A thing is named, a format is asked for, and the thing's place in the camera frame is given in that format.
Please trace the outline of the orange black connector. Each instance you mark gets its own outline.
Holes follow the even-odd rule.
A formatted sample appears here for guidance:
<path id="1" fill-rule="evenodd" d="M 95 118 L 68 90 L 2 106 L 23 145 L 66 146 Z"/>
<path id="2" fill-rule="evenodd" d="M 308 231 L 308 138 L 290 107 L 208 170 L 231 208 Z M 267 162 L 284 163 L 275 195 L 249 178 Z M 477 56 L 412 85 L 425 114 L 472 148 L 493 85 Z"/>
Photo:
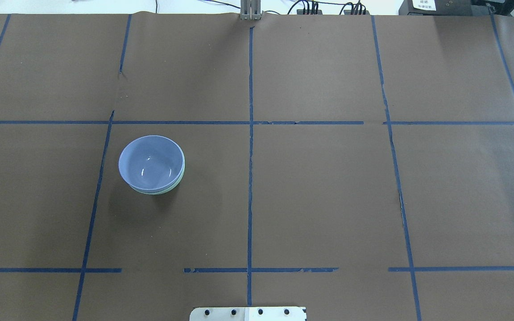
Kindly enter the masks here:
<path id="1" fill-rule="evenodd" d="M 287 15 L 296 14 L 304 16 L 321 15 L 320 2 L 314 0 L 294 0 L 287 10 Z"/>
<path id="2" fill-rule="evenodd" d="M 369 14 L 369 10 L 362 4 L 361 0 L 343 4 L 339 12 L 339 16 L 369 16 Z"/>

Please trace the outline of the far orange black connector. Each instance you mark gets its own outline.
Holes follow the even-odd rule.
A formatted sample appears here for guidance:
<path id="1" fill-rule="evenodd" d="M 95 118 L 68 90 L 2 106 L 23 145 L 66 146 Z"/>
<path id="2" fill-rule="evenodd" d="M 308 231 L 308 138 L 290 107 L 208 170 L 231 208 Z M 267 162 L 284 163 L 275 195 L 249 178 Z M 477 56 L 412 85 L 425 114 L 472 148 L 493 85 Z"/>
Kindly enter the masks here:
<path id="1" fill-rule="evenodd" d="M 314 0 L 294 0 L 287 10 L 287 15 L 296 14 L 304 16 L 321 15 L 320 2 Z"/>

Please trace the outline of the aluminium frame post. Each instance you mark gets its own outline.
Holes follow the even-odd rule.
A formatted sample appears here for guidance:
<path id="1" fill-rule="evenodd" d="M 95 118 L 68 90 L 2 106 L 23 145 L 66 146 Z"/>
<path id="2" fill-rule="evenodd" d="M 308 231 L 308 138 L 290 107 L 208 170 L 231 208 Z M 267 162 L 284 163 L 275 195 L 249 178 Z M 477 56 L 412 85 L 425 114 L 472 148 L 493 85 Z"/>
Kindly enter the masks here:
<path id="1" fill-rule="evenodd" d="M 240 19 L 242 21 L 258 21 L 262 16 L 261 0 L 240 1 Z"/>

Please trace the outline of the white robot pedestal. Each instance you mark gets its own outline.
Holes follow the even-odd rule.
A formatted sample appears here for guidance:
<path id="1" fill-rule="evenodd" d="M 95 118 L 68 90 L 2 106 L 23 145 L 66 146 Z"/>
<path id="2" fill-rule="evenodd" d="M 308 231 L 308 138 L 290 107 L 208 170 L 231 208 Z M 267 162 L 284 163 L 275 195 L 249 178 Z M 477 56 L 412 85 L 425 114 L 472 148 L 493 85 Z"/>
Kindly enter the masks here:
<path id="1" fill-rule="evenodd" d="M 190 321 L 306 321 L 305 307 L 198 307 L 191 311 Z"/>

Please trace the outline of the near orange black connector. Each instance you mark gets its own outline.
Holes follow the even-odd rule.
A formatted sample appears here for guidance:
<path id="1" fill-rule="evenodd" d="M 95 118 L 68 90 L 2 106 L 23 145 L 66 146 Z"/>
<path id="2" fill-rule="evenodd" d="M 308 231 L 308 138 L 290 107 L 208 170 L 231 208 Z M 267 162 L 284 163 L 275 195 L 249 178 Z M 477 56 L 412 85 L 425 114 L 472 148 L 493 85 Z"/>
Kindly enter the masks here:
<path id="1" fill-rule="evenodd" d="M 361 0 L 343 4 L 339 12 L 339 16 L 369 16 L 369 14 L 369 10 L 362 4 Z"/>

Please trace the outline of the black computer box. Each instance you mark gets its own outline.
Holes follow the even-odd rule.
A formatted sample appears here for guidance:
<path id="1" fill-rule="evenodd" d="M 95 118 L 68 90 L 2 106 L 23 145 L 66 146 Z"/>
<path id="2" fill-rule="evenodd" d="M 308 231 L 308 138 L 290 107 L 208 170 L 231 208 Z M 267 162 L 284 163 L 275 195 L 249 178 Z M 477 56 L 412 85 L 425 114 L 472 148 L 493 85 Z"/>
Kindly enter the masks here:
<path id="1" fill-rule="evenodd" d="M 486 6 L 472 0 L 404 0 L 400 16 L 489 16 Z"/>

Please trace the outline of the blue bowl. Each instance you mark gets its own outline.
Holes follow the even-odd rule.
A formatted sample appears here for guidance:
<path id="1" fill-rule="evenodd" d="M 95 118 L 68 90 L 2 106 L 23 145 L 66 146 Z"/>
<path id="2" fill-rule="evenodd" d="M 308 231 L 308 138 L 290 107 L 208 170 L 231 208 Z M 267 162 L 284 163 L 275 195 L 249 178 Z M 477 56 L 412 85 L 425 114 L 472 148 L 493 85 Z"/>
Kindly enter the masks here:
<path id="1" fill-rule="evenodd" d="M 131 141 L 120 153 L 121 178 L 135 191 L 159 195 L 170 192 L 183 179 L 184 152 L 165 136 L 143 136 Z"/>

